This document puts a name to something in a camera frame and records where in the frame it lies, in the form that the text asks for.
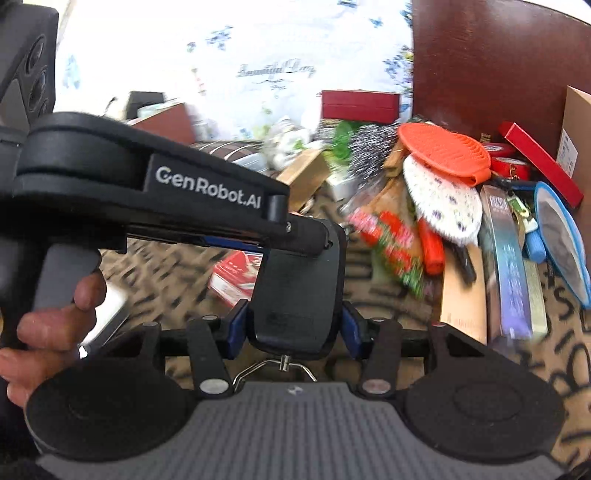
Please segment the white label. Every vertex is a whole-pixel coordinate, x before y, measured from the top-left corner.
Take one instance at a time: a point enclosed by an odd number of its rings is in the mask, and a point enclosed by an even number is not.
[[[577,163],[579,152],[574,147],[573,141],[568,133],[563,129],[560,136],[560,145],[558,146],[558,155],[556,161],[558,165],[566,172],[569,177],[573,177],[574,166]]]

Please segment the human hand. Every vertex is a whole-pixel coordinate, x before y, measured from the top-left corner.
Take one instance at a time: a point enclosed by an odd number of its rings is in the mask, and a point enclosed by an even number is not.
[[[0,349],[0,376],[13,403],[24,407],[42,382],[80,358],[78,344],[95,326],[95,307],[106,292],[102,273],[95,272],[80,280],[73,304],[23,315],[17,335],[29,350]]]

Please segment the black handle of brush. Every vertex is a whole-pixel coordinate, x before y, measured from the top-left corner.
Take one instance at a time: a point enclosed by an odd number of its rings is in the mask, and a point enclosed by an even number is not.
[[[464,283],[469,287],[476,281],[476,270],[472,264],[470,253],[466,247],[459,247],[455,244],[450,244],[453,255],[456,257],[456,262],[459,266],[460,273]]]

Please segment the orange handle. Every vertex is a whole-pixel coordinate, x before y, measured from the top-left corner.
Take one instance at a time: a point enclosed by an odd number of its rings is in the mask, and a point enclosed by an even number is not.
[[[445,252],[441,237],[431,230],[423,218],[418,220],[418,235],[423,246],[423,263],[429,275],[440,275],[445,268]]]

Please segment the black controller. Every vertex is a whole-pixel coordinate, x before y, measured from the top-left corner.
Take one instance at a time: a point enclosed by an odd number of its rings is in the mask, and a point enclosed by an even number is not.
[[[250,302],[185,330],[150,323],[115,338],[43,383],[24,416],[0,385],[3,454],[29,461],[7,478],[563,473],[548,454],[564,420],[558,394],[447,325],[361,317],[342,298],[343,230],[289,214],[287,186],[118,122],[51,114],[56,29],[51,9],[0,9],[11,52],[0,56],[0,120],[16,127],[0,127],[1,345],[22,348],[21,316],[69,304],[97,249],[125,252],[127,237],[264,257]],[[339,333],[363,364],[358,385],[315,382],[295,362],[325,357]],[[246,339],[271,357],[231,379],[222,360]],[[164,375],[169,356],[189,357],[194,390]],[[402,357],[424,358],[426,375],[398,391]],[[313,382],[241,383],[269,364]]]

